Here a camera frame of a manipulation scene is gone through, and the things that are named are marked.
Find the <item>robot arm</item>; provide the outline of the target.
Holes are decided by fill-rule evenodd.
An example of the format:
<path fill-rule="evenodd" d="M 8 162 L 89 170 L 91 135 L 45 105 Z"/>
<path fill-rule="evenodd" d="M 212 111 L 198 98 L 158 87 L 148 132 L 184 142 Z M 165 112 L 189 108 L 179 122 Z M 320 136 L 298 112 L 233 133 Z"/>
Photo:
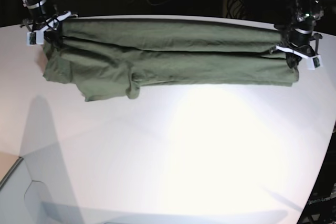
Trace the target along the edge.
<path fill-rule="evenodd" d="M 312 63 L 312 67 L 321 66 L 318 49 L 323 38 L 314 29 L 324 16 L 322 0 L 289 0 L 287 5 L 290 17 L 284 24 L 276 24 L 274 28 L 281 34 L 281 42 L 274 48 L 286 54 L 289 68 L 298 66 L 302 59 Z"/>
<path fill-rule="evenodd" d="M 78 14 L 69 10 L 60 11 L 56 0 L 21 0 L 27 8 L 30 18 L 24 19 L 21 27 L 27 28 L 26 44 L 42 45 L 48 37 L 45 33 L 60 33 L 62 23 L 69 18 L 77 18 Z"/>

